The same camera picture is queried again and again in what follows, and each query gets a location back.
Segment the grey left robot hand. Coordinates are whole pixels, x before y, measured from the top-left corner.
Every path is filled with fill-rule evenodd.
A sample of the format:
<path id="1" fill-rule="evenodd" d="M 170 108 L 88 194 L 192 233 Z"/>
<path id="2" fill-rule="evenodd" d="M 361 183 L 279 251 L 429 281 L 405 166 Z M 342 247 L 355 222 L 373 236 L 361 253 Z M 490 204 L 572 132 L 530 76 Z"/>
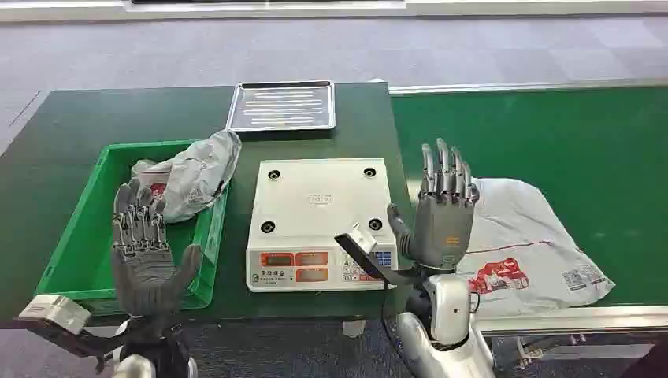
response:
<path id="1" fill-rule="evenodd" d="M 202 247 L 190 244 L 179 264 L 166 238 L 165 201 L 154 200 L 138 179 L 123 183 L 113 202 L 110 260 L 117 301 L 133 317 L 178 311 L 202 264 Z"/>

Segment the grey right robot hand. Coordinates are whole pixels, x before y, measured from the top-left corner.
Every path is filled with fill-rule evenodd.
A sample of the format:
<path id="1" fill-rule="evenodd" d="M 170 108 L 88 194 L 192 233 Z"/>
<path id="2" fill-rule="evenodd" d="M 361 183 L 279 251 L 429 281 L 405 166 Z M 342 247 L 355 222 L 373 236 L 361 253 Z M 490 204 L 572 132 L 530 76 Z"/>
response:
<path id="1" fill-rule="evenodd" d="M 460 151 L 438 138 L 434 154 L 421 145 L 423 176 L 414 227 L 408 228 L 396 204 L 387 208 L 398 252 L 419 265 L 453 272 L 469 246 L 475 205 L 480 197 L 469 164 Z"/>

